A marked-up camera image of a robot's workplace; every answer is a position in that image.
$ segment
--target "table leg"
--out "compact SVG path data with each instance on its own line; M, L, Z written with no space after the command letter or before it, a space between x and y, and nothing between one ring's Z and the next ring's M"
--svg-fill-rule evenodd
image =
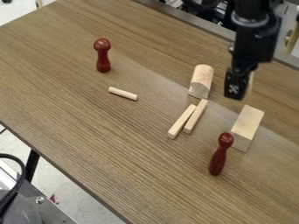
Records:
M39 161L39 154L35 152L35 150L31 150L26 164L26 175L25 175L26 180L30 183L32 182L34 172L37 169L38 161Z

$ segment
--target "wooden toy piece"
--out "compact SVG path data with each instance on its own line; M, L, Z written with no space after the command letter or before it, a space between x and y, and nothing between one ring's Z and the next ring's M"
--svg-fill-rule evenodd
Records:
M212 156L209 172L218 176L226 164L226 152L233 145L233 136L230 133L222 133L219 137L219 147Z
M132 101L137 101L138 100L138 95L131 94L131 93L127 92L127 91L121 90L121 89L116 88L116 87L110 87L108 89L108 92L110 94L119 95L119 96L122 96L124 98L130 99Z
M246 98L250 97L251 93L253 92L253 85L254 85L254 72L251 72L249 76L247 91L245 93Z
M213 75L214 69L211 66L196 66L188 94L199 99L207 99L211 89Z
M191 104L188 109L177 119L177 121L172 125L170 130L168 131L168 137L171 139L175 139L177 134L181 131L184 127L186 122L188 121L189 117L192 115L196 106Z
M97 69L100 73L107 73L111 69L108 58L108 51L111 45L105 38L99 38L94 42L94 50L98 51L98 61L96 63Z
M234 137L233 147L239 151L246 152L254 139L256 130L259 128L264 112L245 105L231 129Z
M189 121L184 126L184 133L191 134L194 130L196 124L198 123L200 117L204 114L206 105L208 103L208 100L201 100L198 106L196 107L194 113L191 115Z

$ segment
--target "cylindrical wooden block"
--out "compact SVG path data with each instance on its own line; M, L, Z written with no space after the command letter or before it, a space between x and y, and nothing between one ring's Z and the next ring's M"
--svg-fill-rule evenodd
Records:
M213 75L214 69L211 66L196 66L188 94L199 99L207 99L211 89Z
M137 101L138 100L138 95L129 93L127 91L121 90L121 89L116 88L116 87L110 87L108 89L108 92L110 94L119 95L119 96L122 96L124 98L130 99L132 101Z

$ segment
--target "screw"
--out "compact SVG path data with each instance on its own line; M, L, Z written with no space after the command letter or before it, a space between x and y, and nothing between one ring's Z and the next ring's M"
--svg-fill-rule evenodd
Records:
M41 196L37 197L37 199L35 200L35 202L37 204L43 204L44 201L45 201L44 197L41 197Z

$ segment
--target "wood grain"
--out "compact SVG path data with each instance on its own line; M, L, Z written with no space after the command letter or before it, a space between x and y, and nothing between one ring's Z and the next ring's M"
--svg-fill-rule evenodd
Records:
M113 45L105 75L101 37ZM243 105L223 97L226 46L131 1L58 1L0 28L0 119L127 223L297 223L297 71L261 66L247 103L280 135L260 127L247 154L230 150L221 176L208 173ZM210 101L201 128L173 141L168 128L198 103L197 64L213 65L210 98L225 107ZM108 93L120 83L143 99Z

